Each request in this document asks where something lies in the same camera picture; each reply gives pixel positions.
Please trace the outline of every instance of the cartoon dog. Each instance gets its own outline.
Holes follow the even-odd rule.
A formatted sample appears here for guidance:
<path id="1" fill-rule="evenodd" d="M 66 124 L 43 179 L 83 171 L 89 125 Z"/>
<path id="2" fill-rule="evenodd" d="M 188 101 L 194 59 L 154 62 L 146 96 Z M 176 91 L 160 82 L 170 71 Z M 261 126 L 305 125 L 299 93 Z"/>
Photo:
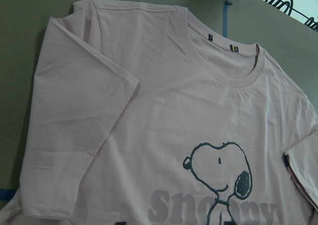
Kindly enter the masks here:
<path id="1" fill-rule="evenodd" d="M 216 147 L 208 142 L 196 146 L 183 161 L 194 177 L 216 194 L 207 225 L 235 225 L 230 212 L 232 196 L 246 199 L 252 192 L 252 174 L 242 148 L 234 143 Z"/>

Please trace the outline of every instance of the folded sleeve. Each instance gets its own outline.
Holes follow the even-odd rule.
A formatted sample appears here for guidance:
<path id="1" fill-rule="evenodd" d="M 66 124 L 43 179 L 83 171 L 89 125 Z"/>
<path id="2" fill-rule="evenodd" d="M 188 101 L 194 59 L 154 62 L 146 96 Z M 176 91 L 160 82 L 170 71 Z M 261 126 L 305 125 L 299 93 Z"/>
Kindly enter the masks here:
<path id="1" fill-rule="evenodd" d="M 294 182 L 318 211 L 318 120 L 308 100 L 299 106 L 298 123 L 293 134 L 298 142 L 284 152 L 286 165 Z"/>
<path id="2" fill-rule="evenodd" d="M 88 34 L 85 24 L 87 12 L 82 9 L 66 18 L 50 18 L 47 26 L 20 176 L 26 216 L 70 217 L 81 179 L 138 84 L 93 47 L 99 45 L 94 39 L 100 31 L 88 29 Z"/>

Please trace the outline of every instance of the fabric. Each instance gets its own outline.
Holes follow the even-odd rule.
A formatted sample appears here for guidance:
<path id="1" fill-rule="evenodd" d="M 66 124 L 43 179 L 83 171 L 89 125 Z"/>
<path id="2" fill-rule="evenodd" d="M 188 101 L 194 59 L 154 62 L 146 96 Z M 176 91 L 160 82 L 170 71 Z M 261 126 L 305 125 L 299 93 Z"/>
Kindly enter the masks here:
<path id="1" fill-rule="evenodd" d="M 317 223 L 318 119 L 259 44 L 187 8 L 81 0 L 50 18 L 2 225 Z"/>

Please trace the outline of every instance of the blue tape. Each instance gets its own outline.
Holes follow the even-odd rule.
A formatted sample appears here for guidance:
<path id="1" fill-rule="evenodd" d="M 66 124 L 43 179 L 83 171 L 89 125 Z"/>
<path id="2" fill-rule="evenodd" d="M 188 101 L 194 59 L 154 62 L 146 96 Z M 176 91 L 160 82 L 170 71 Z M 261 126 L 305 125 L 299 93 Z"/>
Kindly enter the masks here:
<path id="1" fill-rule="evenodd" d="M 10 201 L 16 193 L 16 189 L 0 189 L 0 201 Z"/>
<path id="2" fill-rule="evenodd" d="M 232 5 L 230 1 L 225 1 L 223 5 L 223 36 L 228 37 L 228 7 Z"/>

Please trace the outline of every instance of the dog's ear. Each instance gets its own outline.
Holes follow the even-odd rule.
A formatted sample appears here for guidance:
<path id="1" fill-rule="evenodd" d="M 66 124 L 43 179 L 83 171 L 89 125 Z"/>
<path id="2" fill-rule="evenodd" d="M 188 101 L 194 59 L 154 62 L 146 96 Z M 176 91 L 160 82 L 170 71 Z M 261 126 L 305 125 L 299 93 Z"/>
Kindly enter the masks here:
<path id="1" fill-rule="evenodd" d="M 183 168 L 185 169 L 191 169 L 192 165 L 191 165 L 191 158 L 190 157 L 186 157 L 183 161 Z"/>
<path id="2" fill-rule="evenodd" d="M 252 189 L 252 185 L 250 184 L 250 177 L 247 171 L 243 171 L 235 181 L 235 195 L 239 199 L 246 199 L 250 191 Z"/>

